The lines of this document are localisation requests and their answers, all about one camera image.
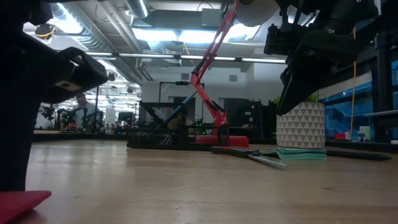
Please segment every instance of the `wooden tabletop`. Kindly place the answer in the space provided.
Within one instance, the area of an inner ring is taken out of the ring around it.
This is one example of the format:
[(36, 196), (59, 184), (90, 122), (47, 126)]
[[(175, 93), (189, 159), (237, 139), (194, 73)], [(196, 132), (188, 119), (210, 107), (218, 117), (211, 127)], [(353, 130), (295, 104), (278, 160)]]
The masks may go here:
[(394, 159), (286, 161), (278, 170), (124, 141), (41, 142), (27, 188), (53, 195), (20, 223), (398, 223)]

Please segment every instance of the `yellow cable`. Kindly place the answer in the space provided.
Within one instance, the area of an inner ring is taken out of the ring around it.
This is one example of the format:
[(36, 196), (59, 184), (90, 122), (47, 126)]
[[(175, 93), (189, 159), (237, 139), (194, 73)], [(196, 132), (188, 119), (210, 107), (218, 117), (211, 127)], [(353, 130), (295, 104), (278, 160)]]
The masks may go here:
[(51, 35), (51, 34), (53, 34), (54, 33), (54, 31), (55, 31), (55, 27), (54, 27), (54, 29), (52, 29), (52, 31), (51, 32), (49, 32), (48, 34), (36, 34), (36, 36), (37, 37), (47, 37), (48, 35)]
[[(356, 39), (356, 28), (354, 27), (354, 39)], [(351, 105), (351, 129), (349, 131), (349, 138), (352, 140), (353, 138), (353, 129), (354, 129), (354, 103), (355, 103), (355, 88), (356, 88), (356, 61), (354, 62), (354, 87), (353, 87), (353, 101)]]
[[(185, 47), (185, 50), (187, 51), (187, 54), (190, 55), (187, 45), (185, 44), (185, 42), (182, 42), (182, 43), (184, 44), (184, 47)], [(196, 67), (195, 63), (193, 63), (193, 60), (191, 60), (191, 62), (192, 62), (192, 65), (194, 67)]]

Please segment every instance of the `red mat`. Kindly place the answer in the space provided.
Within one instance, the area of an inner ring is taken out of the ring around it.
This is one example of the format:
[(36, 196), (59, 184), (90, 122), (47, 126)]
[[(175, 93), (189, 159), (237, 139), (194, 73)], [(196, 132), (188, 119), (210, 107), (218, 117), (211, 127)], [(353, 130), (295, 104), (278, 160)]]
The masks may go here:
[(0, 223), (28, 212), (51, 196), (49, 191), (0, 192)]

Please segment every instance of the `ventilation duct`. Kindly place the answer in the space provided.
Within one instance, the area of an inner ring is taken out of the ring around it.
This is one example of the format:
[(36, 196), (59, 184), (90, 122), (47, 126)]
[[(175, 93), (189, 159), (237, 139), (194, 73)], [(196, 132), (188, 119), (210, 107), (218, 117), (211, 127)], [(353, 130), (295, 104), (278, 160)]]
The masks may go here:
[(143, 19), (149, 15), (150, 7), (147, 0), (126, 0), (127, 8), (136, 19)]
[[(82, 31), (72, 37), (75, 41), (86, 47), (89, 51), (95, 52), (115, 52), (116, 49), (109, 43), (106, 37), (95, 27), (90, 18), (76, 5), (74, 2), (68, 3), (53, 3), (51, 4), (51, 10), (53, 14), (53, 21), (56, 26), (59, 24), (66, 24), (71, 29), (73, 26), (81, 26)], [(112, 64), (120, 69), (120, 74), (129, 82), (140, 83), (142, 77), (139, 73), (130, 67), (121, 58), (116, 58), (112, 61)]]
[[(163, 41), (147, 41), (147, 43), (154, 54), (174, 54), (174, 52), (166, 48)], [(177, 59), (158, 59), (157, 62), (161, 67), (181, 67), (181, 60)]]

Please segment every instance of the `green plant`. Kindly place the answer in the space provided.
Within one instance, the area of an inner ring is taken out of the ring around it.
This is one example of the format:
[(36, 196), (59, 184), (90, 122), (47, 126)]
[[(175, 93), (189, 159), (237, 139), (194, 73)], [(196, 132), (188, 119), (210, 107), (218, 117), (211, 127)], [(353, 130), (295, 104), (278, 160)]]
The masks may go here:
[[(311, 103), (318, 103), (319, 102), (319, 94), (316, 91), (315, 93), (312, 93), (306, 100), (303, 100), (303, 102), (311, 102)], [(280, 103), (280, 96), (277, 96), (274, 100), (274, 103), (279, 105)]]

